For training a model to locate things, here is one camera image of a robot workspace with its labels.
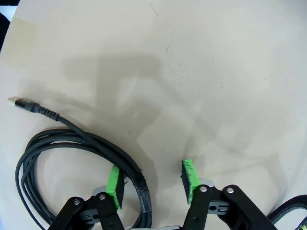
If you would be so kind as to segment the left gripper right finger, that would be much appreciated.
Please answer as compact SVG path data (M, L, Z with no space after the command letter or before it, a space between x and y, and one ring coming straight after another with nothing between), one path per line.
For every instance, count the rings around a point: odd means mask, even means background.
M182 230L205 230L209 214L217 215L230 230L275 230L238 186L219 190L211 181L201 182L191 159L182 160L181 179L190 205Z

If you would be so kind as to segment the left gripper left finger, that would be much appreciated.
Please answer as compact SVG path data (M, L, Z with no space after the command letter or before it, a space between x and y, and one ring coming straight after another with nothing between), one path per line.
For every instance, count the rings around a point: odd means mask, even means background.
M98 222L103 230L124 230L117 214L122 207L124 186L123 172L112 166L107 185L95 188L88 200L71 197L49 230L92 230Z

